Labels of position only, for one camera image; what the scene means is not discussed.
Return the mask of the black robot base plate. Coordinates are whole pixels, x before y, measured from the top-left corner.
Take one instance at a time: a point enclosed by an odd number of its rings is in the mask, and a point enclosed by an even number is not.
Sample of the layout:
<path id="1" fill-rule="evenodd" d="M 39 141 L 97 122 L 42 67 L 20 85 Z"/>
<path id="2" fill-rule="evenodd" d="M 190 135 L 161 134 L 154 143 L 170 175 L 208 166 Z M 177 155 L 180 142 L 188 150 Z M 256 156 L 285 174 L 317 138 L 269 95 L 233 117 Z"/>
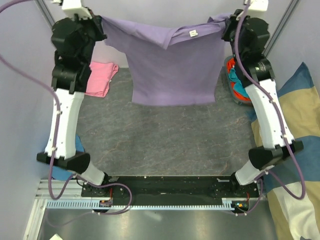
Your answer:
<path id="1" fill-rule="evenodd" d="M 115 186 L 98 189 L 84 185 L 82 197 L 106 198 L 118 204 L 218 204 L 222 199 L 259 196 L 258 186 L 236 186 L 230 176 L 113 176 Z"/>

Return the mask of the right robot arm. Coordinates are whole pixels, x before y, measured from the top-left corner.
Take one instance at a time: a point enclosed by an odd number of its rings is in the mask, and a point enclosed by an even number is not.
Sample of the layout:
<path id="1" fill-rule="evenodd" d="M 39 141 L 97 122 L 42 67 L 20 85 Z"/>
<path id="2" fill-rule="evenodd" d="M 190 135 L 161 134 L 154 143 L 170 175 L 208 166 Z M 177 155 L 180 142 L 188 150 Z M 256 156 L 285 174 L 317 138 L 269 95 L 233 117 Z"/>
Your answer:
<path id="1" fill-rule="evenodd" d="M 248 162 L 233 173 L 229 191 L 235 197 L 247 191 L 247 185 L 264 172 L 282 163 L 291 154 L 303 150 L 302 141 L 295 140 L 281 109 L 275 75 L 263 54 L 269 40 L 269 25 L 237 9 L 225 21 L 222 40 L 229 42 L 235 59 L 235 71 L 247 92 L 259 123 L 262 146 L 249 150 Z"/>

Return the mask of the purple t shirt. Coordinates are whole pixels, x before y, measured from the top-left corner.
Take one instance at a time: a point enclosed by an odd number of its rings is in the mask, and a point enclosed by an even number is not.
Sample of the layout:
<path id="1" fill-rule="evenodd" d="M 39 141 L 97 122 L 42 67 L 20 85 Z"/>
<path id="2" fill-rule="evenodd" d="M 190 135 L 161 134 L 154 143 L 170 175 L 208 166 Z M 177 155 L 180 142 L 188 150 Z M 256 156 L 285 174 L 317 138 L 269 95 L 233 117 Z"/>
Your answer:
<path id="1" fill-rule="evenodd" d="M 222 34 L 227 19 L 227 14 L 220 14 L 205 23 L 169 28 L 104 17 L 105 44 L 127 59 L 132 102 L 145 106 L 214 103 L 225 60 Z"/>

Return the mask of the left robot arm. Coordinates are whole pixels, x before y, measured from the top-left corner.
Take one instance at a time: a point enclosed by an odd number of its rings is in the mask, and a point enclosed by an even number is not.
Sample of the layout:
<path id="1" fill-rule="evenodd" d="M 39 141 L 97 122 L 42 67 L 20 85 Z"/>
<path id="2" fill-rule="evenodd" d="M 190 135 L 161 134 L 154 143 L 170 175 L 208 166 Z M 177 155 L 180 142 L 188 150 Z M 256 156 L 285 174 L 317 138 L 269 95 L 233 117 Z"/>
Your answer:
<path id="1" fill-rule="evenodd" d="M 106 39 L 102 18 L 91 10 L 79 12 L 57 21 L 52 26 L 51 42 L 55 47 L 51 87 L 57 95 L 54 102 L 51 130 L 38 162 L 76 173 L 92 183 L 92 191 L 106 196 L 110 185 L 107 175 L 96 168 L 88 153 L 76 150 L 76 129 L 79 111 L 91 75 L 90 63 L 96 42 Z"/>

